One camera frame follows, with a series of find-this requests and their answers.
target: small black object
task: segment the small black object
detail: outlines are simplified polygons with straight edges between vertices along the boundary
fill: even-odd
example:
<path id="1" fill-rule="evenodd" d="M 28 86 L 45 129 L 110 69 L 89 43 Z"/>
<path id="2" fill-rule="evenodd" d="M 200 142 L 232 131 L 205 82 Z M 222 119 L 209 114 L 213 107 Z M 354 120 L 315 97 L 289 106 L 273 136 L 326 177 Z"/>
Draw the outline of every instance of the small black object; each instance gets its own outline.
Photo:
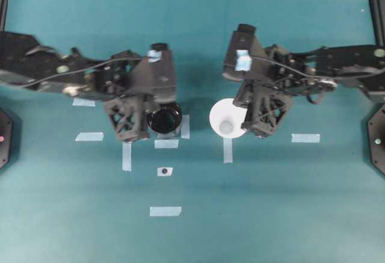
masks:
<path id="1" fill-rule="evenodd" d="M 385 105 L 368 121 L 368 135 L 372 164 L 385 175 Z"/>
<path id="2" fill-rule="evenodd" d="M 13 122 L 0 109 L 0 169 L 9 161 Z"/>
<path id="3" fill-rule="evenodd" d="M 147 115 L 149 127 L 159 134 L 175 131 L 182 122 L 182 110 L 177 103 L 162 104 L 160 109 Z"/>

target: screw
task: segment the screw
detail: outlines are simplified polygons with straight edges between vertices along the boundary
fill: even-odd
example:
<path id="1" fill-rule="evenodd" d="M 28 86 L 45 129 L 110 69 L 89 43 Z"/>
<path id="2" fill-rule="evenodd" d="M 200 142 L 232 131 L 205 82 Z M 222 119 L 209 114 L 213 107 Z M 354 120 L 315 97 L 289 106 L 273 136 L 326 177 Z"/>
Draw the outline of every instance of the screw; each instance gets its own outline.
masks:
<path id="1" fill-rule="evenodd" d="M 375 57 L 385 57 L 385 49 L 377 48 L 374 51 L 374 56 Z"/>
<path id="2" fill-rule="evenodd" d="M 168 81 L 168 77 L 166 77 L 165 75 L 162 75 L 159 79 L 160 79 L 162 82 Z"/>
<path id="3" fill-rule="evenodd" d="M 78 89 L 79 89 L 79 87 L 68 86 L 68 87 L 65 87 L 62 90 L 62 92 L 65 93 L 65 94 L 68 94 L 69 96 L 77 96 L 79 94 Z"/>
<path id="4" fill-rule="evenodd" d="M 70 69 L 68 66 L 58 66 L 56 68 L 56 71 L 57 73 L 64 73 L 64 72 L 68 72 Z"/>

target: teal table surface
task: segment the teal table surface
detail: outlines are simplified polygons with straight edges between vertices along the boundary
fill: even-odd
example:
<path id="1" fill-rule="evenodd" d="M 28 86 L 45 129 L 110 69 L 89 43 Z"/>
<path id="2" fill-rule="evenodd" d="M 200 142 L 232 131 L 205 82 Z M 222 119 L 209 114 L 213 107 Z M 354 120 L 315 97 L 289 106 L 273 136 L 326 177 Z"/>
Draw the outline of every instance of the teal table surface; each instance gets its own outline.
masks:
<path id="1" fill-rule="evenodd" d="M 305 98 L 273 137 L 233 141 L 209 126 L 213 104 L 239 84 L 221 77 L 238 23 L 264 46 L 291 51 L 374 43 L 368 0 L 10 0 L 6 29 L 34 34 L 67 54 L 107 59 L 151 43 L 173 50 L 177 96 L 191 139 L 155 149 L 122 144 L 102 103 L 74 107 L 62 94 L 0 88 L 15 121 L 0 171 L 0 262 L 382 262 L 385 180 L 369 161 L 365 123 L 376 110 L 339 87 L 318 106 Z M 75 142 L 79 132 L 104 140 Z M 318 144 L 291 134 L 321 134 Z M 170 177 L 156 168 L 173 167 Z M 150 206 L 181 206 L 178 217 Z"/>

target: cable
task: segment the cable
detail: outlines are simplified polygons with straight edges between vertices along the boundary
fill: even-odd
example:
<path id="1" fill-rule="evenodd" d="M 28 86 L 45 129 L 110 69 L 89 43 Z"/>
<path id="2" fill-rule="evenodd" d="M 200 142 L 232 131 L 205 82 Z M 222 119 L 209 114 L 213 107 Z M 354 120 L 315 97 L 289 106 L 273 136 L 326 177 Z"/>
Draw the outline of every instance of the cable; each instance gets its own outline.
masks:
<path id="1" fill-rule="evenodd" d="M 322 92 L 320 92 L 320 93 L 318 94 L 317 100 L 313 100 L 311 94 L 307 94 L 307 95 L 306 95 L 306 99 L 307 99 L 307 101 L 310 102 L 311 104 L 318 105 L 318 104 L 322 101 L 322 99 L 324 98 L 324 96 L 325 96 L 325 92 L 322 91 Z"/>
<path id="2" fill-rule="evenodd" d="M 33 81 L 33 82 L 30 82 L 29 84 L 12 84 L 12 83 L 7 83 L 7 82 L 0 82 L 0 84 L 4 84 L 4 85 L 10 85 L 12 87 L 21 87 L 21 88 L 25 88 L 25 87 L 30 87 L 34 84 L 39 84 L 43 81 L 47 81 L 49 79 L 52 79 L 52 78 L 57 78 L 58 76 L 64 76 L 64 75 L 72 75 L 74 73 L 79 73 L 79 72 L 85 72 L 87 70 L 90 70 L 90 69 L 95 69 L 95 68 L 98 68 L 100 66 L 104 66 L 108 63 L 113 63 L 115 61 L 127 61 L 127 60 L 132 60 L 132 61 L 135 61 L 135 60 L 142 60 L 146 57 L 124 57 L 124 58 L 113 58 L 112 60 L 106 60 L 106 61 L 103 61 L 101 63 L 97 63 L 93 66 L 90 66 L 90 67 L 86 67 L 85 69 L 78 69 L 78 70 L 73 70 L 71 72 L 64 72 L 64 73 L 57 73 L 55 75 L 51 75 L 51 76 L 47 76 L 45 78 L 42 78 L 42 79 L 38 79 L 37 81 Z"/>
<path id="3" fill-rule="evenodd" d="M 385 72 L 385 68 L 381 69 L 380 71 L 376 72 L 376 73 L 371 73 L 369 75 L 355 75 L 355 76 L 321 76 L 321 75 L 308 75 L 306 73 L 303 73 L 303 72 L 300 72 L 299 70 L 297 69 L 294 69 L 293 67 L 290 67 L 290 66 L 287 66 L 283 63 L 279 63 L 278 61 L 275 61 L 275 60 L 272 60 L 270 58 L 266 58 L 266 57 L 258 57 L 258 56 L 255 56 L 255 55 L 252 55 L 250 56 L 251 58 L 255 58 L 257 60 L 264 60 L 264 61 L 268 61 L 270 63 L 273 63 L 273 64 L 276 64 L 278 66 L 281 66 L 281 67 L 284 67 L 285 69 L 288 69 L 288 70 L 291 70 L 292 72 L 295 72 L 295 73 L 298 73 L 300 75 L 303 75 L 305 77 L 308 77 L 308 78 L 325 78 L 325 79 L 357 79 L 357 78 L 370 78 L 372 76 L 376 76 L 376 75 L 381 75 Z"/>

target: white sticker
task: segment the white sticker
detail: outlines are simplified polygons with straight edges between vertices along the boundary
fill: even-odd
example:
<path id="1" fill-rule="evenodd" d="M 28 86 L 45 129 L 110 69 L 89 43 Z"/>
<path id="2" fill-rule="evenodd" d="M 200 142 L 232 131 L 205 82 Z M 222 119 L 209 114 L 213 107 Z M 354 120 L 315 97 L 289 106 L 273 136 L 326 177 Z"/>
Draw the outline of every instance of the white sticker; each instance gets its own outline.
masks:
<path id="1" fill-rule="evenodd" d="M 131 149 L 132 145 L 130 143 L 123 143 L 122 144 L 122 170 L 131 172 Z"/>
<path id="2" fill-rule="evenodd" d="M 147 56 L 149 57 L 149 63 L 155 63 L 159 60 L 161 60 L 162 58 L 162 52 L 161 51 L 155 51 L 153 49 L 151 49 Z"/>
<path id="3" fill-rule="evenodd" d="M 157 168 L 156 169 L 156 174 L 158 175 L 158 177 L 167 177 L 167 176 L 171 176 L 173 174 L 173 169 L 174 168 Z"/>
<path id="4" fill-rule="evenodd" d="M 190 115 L 185 114 L 182 116 L 182 127 L 180 129 L 181 138 L 190 138 Z"/>
<path id="5" fill-rule="evenodd" d="M 245 71 L 248 72 L 251 68 L 252 59 L 251 56 L 248 54 L 248 50 L 237 50 L 236 56 L 238 57 L 236 59 L 236 65 L 235 70 L 237 72 Z"/>
<path id="6" fill-rule="evenodd" d="M 292 143 L 319 143 L 320 134 L 291 134 Z"/>
<path id="7" fill-rule="evenodd" d="M 95 107 L 95 101 L 91 101 L 89 99 L 79 99 L 74 98 L 72 105 L 76 107 Z"/>
<path id="8" fill-rule="evenodd" d="M 155 140 L 155 149 L 176 149 L 179 140 Z"/>
<path id="9" fill-rule="evenodd" d="M 80 132 L 75 141 L 102 141 L 104 134 L 102 132 Z"/>
<path id="10" fill-rule="evenodd" d="M 233 162 L 233 139 L 223 138 L 223 162 Z"/>
<path id="11" fill-rule="evenodd" d="M 182 207 L 150 207 L 150 217 L 175 217 L 182 212 Z"/>

